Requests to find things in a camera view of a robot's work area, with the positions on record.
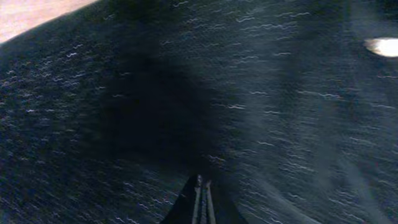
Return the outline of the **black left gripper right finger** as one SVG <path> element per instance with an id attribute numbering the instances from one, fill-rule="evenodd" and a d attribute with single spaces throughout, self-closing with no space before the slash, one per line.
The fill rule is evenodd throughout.
<path id="1" fill-rule="evenodd" d="M 207 224 L 248 224 L 228 193 L 217 182 L 205 184 Z"/>

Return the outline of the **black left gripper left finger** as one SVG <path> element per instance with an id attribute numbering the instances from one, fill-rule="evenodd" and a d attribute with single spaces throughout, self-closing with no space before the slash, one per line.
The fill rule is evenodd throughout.
<path id="1" fill-rule="evenodd" d="M 180 191 L 172 208 L 160 224 L 199 224 L 202 176 L 191 176 Z"/>

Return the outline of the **black sparkly cardigan pearl buttons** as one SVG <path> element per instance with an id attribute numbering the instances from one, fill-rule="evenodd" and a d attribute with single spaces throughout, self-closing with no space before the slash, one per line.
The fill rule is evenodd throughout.
<path id="1" fill-rule="evenodd" d="M 96 1 L 1 44 L 1 222 L 397 222 L 396 1 Z"/>

